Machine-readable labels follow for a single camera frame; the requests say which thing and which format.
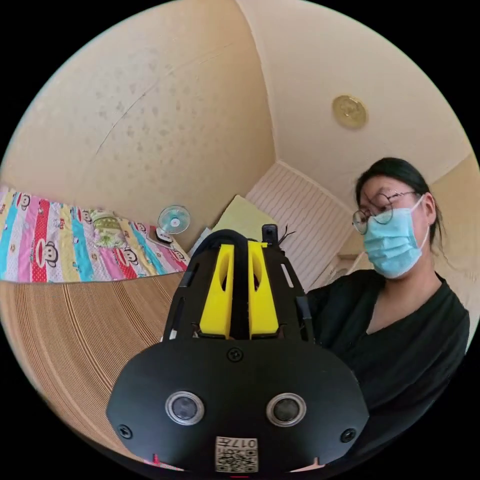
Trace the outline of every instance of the striped wall panel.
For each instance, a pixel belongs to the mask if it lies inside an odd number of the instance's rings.
[[[308,291],[352,233],[352,217],[315,183],[275,163],[246,199],[278,223],[281,244]]]

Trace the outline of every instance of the colorful bedspread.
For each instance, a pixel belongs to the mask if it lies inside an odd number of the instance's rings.
[[[158,245],[150,226],[118,220],[127,247],[98,247],[87,210],[0,186],[0,280],[108,282],[187,269],[176,242]]]

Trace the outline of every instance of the eyeglasses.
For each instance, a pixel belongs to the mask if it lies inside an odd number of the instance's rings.
[[[385,195],[385,193],[377,193],[369,202],[371,204],[371,208],[365,210],[357,210],[353,214],[353,221],[352,225],[360,232],[360,234],[365,235],[367,233],[367,229],[369,226],[369,218],[373,217],[373,219],[381,224],[386,225],[390,220],[392,220],[394,216],[394,208],[392,205],[392,201],[395,202],[398,200],[399,197],[403,197],[404,195],[418,195],[416,191],[405,191],[405,192],[397,192],[393,195]]]

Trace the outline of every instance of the woman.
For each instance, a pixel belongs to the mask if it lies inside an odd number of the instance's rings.
[[[307,294],[317,343],[352,369],[370,412],[332,467],[366,460],[425,413],[462,361],[470,328],[468,311],[435,272],[441,214],[417,169],[382,158],[358,179],[355,195],[353,225],[374,270]]]

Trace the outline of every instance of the yellow bracket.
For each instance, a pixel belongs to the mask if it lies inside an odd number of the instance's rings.
[[[253,335],[273,335],[279,329],[279,321],[263,252],[263,249],[267,246],[267,243],[248,242],[248,317],[250,338]]]
[[[200,319],[203,334],[229,338],[233,288],[234,246],[221,245]]]

